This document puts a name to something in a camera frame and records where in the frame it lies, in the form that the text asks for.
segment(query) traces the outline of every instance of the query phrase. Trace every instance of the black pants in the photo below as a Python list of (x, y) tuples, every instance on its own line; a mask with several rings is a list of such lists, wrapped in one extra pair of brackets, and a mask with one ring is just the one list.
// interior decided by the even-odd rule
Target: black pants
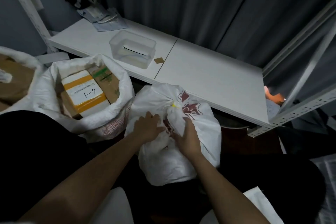
[[(0, 221), (17, 220), (95, 155), (86, 141), (36, 112), (0, 115), (2, 209)], [(226, 155), (219, 168), (241, 192), (259, 186), (284, 223), (314, 223), (325, 196), (324, 178), (306, 159), (290, 155)], [(124, 188), (134, 222), (148, 215), (197, 223), (211, 209), (197, 179), (151, 186), (134, 156), (115, 187)]]

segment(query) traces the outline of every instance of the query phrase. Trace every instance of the clear plastic container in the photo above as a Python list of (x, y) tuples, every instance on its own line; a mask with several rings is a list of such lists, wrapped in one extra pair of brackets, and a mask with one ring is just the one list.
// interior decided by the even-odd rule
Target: clear plastic container
[(110, 40), (112, 56), (116, 60), (147, 69), (155, 55), (154, 40), (126, 30), (120, 31)]

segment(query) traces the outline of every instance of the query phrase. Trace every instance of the white shelf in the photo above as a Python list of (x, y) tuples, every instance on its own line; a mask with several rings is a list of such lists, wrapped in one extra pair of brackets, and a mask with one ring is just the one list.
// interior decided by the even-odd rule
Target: white shelf
[[(160, 57), (164, 60), (166, 59), (177, 40), (176, 37), (129, 20), (125, 21), (129, 28), (121, 30), (126, 30), (153, 39), (156, 41), (154, 59)], [(51, 37), (49, 42), (56, 48), (80, 57), (94, 56), (101, 53), (113, 59), (109, 41), (119, 31), (120, 30), (98, 32), (89, 21), (81, 19), (67, 29)], [(162, 66), (162, 63), (156, 64), (152, 61), (147, 69), (141, 69), (119, 60), (115, 61), (126, 69), (130, 76), (151, 84), (155, 83), (155, 76)]]
[[(147, 69), (116, 60), (130, 76), (151, 84), (181, 85), (211, 107), (261, 126), (269, 124), (260, 68), (138, 23), (126, 23), (129, 28), (125, 30), (155, 40), (154, 59), (165, 60), (163, 64), (152, 61)], [(81, 19), (49, 42), (80, 57), (102, 53), (113, 58), (109, 41), (118, 32), (98, 32), (90, 22)]]
[(262, 70), (178, 39), (156, 79), (179, 84), (210, 106), (258, 125), (268, 124)]

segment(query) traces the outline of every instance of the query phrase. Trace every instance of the white plastic bag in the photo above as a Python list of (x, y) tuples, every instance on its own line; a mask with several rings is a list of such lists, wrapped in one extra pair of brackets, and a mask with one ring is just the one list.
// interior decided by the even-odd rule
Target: white plastic bag
[[(119, 79), (119, 98), (100, 112), (80, 120), (61, 114), (55, 87), (61, 80), (94, 65), (106, 65)], [(131, 79), (125, 69), (111, 58), (98, 54), (93, 57), (54, 62), (40, 77), (35, 87), (34, 110), (56, 120), (70, 132), (82, 134), (88, 142), (112, 139), (124, 130), (129, 106), (134, 97)]]
[(213, 166), (219, 166), (221, 126), (208, 103), (189, 95), (181, 86), (167, 83), (145, 86), (137, 93), (131, 106), (125, 135), (133, 131), (135, 121), (140, 116), (145, 116), (147, 111), (153, 115), (159, 114), (159, 125), (167, 127), (154, 141), (141, 146), (139, 151), (140, 168), (152, 185), (161, 186), (196, 177), (191, 163), (170, 137), (173, 131), (183, 136), (185, 116), (195, 125), (203, 155)]
[(11, 111), (18, 111), (18, 110), (29, 110), (33, 111), (33, 104), (32, 104), (32, 98), (31, 95), (33, 93), (33, 88), (40, 77), (40, 75), (44, 71), (44, 66), (34, 57), (31, 56), (25, 52), (19, 52), (15, 51), (10, 48), (6, 48), (3, 46), (0, 46), (0, 54), (3, 54), (5, 56), (11, 57), (13, 60), (15, 60), (17, 63), (24, 65), (26, 67), (29, 67), (31, 69), (34, 69), (34, 76), (31, 81), (28, 94), (17, 101), (15, 104), (12, 106), (8, 107), (7, 109), (3, 110), (0, 112), (0, 114), (3, 114), (5, 112), (11, 112)]

